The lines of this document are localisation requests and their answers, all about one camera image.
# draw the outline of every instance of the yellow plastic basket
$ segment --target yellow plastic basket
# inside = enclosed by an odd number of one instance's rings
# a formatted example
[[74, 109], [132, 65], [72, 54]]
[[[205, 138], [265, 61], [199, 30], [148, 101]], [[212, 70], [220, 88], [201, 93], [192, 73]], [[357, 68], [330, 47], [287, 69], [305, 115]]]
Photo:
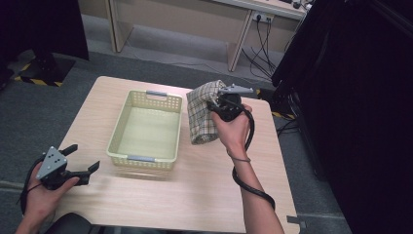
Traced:
[[170, 171], [177, 156], [181, 114], [181, 96], [130, 91], [106, 150], [113, 164]]

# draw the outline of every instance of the desk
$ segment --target desk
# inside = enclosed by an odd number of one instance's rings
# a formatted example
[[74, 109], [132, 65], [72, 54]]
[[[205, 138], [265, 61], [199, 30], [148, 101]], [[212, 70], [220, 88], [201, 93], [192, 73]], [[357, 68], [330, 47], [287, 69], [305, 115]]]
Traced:
[[[153, 90], [183, 96], [178, 156], [163, 180], [118, 174], [106, 147], [129, 90]], [[67, 169], [83, 171], [100, 161], [88, 186], [72, 188], [60, 202], [56, 218], [74, 212], [93, 224], [139, 226], [176, 230], [243, 233], [243, 205], [238, 185], [231, 177], [233, 164], [219, 140], [192, 145], [186, 94], [191, 90], [110, 77], [99, 77], [60, 148], [77, 143]], [[259, 99], [244, 98], [253, 108], [255, 136], [248, 150], [266, 192], [277, 203], [286, 233], [299, 226], [286, 222], [296, 216], [282, 153], [270, 107]]]
[[[80, 0], [81, 12], [101, 17], [103, 2]], [[269, 50], [283, 52], [305, 11], [279, 0], [106, 0], [114, 52], [121, 52], [135, 24], [211, 38], [227, 43], [228, 69], [234, 71], [243, 45], [261, 47], [256, 11], [273, 14]], [[260, 23], [260, 31], [267, 31]]]

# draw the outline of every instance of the gray carpet floor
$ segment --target gray carpet floor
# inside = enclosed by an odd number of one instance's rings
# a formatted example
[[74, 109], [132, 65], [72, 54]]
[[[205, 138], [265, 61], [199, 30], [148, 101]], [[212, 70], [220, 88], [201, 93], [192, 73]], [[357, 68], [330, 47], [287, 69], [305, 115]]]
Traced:
[[[29, 59], [22, 54], [20, 59]], [[0, 180], [23, 183], [35, 159], [50, 146], [59, 146], [94, 81], [111, 76], [194, 89], [222, 80], [253, 89], [274, 89], [271, 84], [200, 70], [90, 53], [76, 59], [60, 88], [12, 81], [0, 92]], [[245, 97], [256, 98], [255, 94]], [[284, 119], [274, 117], [277, 128]], [[296, 211], [307, 228], [302, 233], [351, 233], [328, 183], [316, 179], [299, 132], [280, 135], [282, 155]], [[0, 188], [0, 232], [13, 233], [21, 220], [16, 201], [19, 190]], [[137, 233], [125, 228], [122, 233]]]

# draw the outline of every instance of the checkered towel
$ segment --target checkered towel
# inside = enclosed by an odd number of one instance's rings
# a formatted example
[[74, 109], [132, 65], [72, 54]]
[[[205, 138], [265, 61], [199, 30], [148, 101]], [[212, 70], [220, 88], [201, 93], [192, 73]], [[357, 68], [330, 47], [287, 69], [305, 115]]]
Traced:
[[216, 100], [219, 89], [224, 87], [225, 84], [218, 80], [186, 94], [192, 144], [203, 144], [218, 138], [218, 131], [207, 109], [207, 101]]

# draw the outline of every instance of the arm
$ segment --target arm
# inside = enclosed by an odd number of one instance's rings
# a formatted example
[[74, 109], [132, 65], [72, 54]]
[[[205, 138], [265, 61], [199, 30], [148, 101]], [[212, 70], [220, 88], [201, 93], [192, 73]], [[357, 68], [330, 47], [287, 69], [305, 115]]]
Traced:
[[[251, 111], [251, 107], [247, 105], [244, 107]], [[238, 177], [249, 186], [264, 191], [250, 163], [237, 160], [248, 159], [244, 149], [249, 131], [248, 118], [242, 113], [235, 120], [227, 123], [222, 121], [216, 113], [212, 112], [211, 115], [221, 142], [227, 148], [228, 153], [236, 158], [232, 160]], [[268, 201], [242, 188], [241, 194], [246, 233], [283, 233], [279, 218]]]
[[42, 223], [55, 211], [64, 193], [72, 188], [79, 180], [78, 177], [72, 177], [57, 190], [48, 190], [43, 185], [39, 185], [41, 181], [36, 179], [36, 175], [41, 166], [42, 163], [36, 165], [31, 173], [28, 188], [29, 190], [31, 188], [33, 189], [27, 194], [24, 218], [16, 234], [38, 233]]

